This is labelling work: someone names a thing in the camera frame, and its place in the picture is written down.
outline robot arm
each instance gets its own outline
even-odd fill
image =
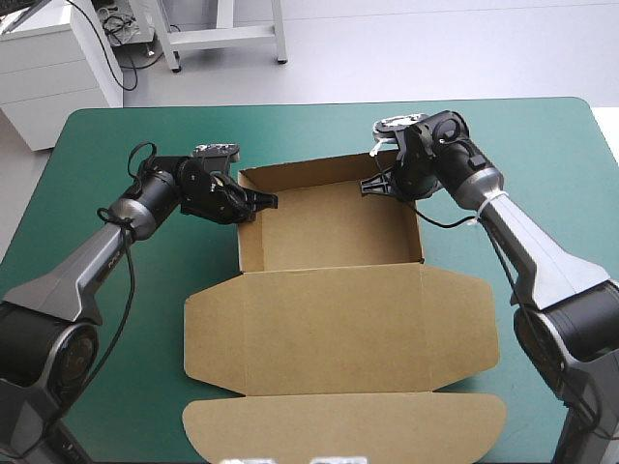
[[[28,464],[89,463],[60,422],[89,380],[103,319],[95,293],[134,242],[181,213],[221,224],[277,208],[276,196],[242,188],[229,175],[237,145],[202,145],[191,157],[151,156],[106,213],[101,230],[49,274],[0,303],[0,453]]]
[[[444,188],[477,212],[493,245],[513,264],[518,341],[569,407],[555,464],[615,464],[619,442],[619,288],[598,265],[557,245],[503,190],[502,174],[451,111],[377,122],[396,162],[361,184],[362,194],[410,202]]]

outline open cardboard box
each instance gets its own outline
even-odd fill
[[[362,198],[375,171],[361,154],[240,173],[280,202],[239,226],[243,274],[186,302],[187,374],[246,396],[185,410],[209,462],[464,464],[498,438],[499,398],[433,393],[496,365],[491,290],[423,264],[414,213]]]

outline green table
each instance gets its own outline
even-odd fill
[[[584,101],[136,108],[83,110],[69,119],[0,267],[0,294],[48,271],[101,227],[95,211],[129,184],[127,154],[139,141],[152,140],[170,155],[188,154],[199,143],[237,142],[237,169],[364,152],[372,146],[375,120],[447,108],[464,115],[474,140],[505,174],[514,201],[566,249],[619,276],[619,171]],[[444,191],[419,206],[444,221],[464,214]],[[486,461],[548,461],[565,410],[516,343],[510,291],[485,233],[480,226],[445,231],[423,224],[423,240],[430,265],[482,277],[495,292],[501,362],[451,386],[496,393],[509,407],[505,431]],[[238,274],[236,230],[175,213],[133,255],[133,315],[67,423],[97,460],[198,461],[183,431],[183,408],[233,393],[185,375],[183,302]],[[121,265],[98,296],[103,345],[127,291]]]

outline box lid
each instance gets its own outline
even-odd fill
[[[465,464],[489,451],[505,418],[505,405],[489,394],[374,393],[195,401],[183,424],[193,447],[214,464],[310,464],[327,456]]]
[[[490,287],[418,263],[247,273],[185,308],[187,374],[245,395],[433,391],[498,362]]]

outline cable tie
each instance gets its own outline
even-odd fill
[[[379,138],[376,141],[376,145],[373,146],[373,148],[369,151],[369,155],[374,158],[376,155],[378,155],[378,150],[381,149],[381,147],[383,146],[384,143],[389,143],[389,139],[387,138]]]
[[[484,202],[480,205],[480,207],[478,208],[477,212],[475,213],[475,217],[473,217],[471,220],[469,220],[468,222],[466,222],[467,225],[475,225],[477,223],[479,223],[480,219],[482,218],[482,213],[484,212],[484,208],[492,202],[492,200],[496,200],[499,196],[510,196],[506,191],[504,190],[499,190],[496,193],[494,193],[491,196],[488,196]]]

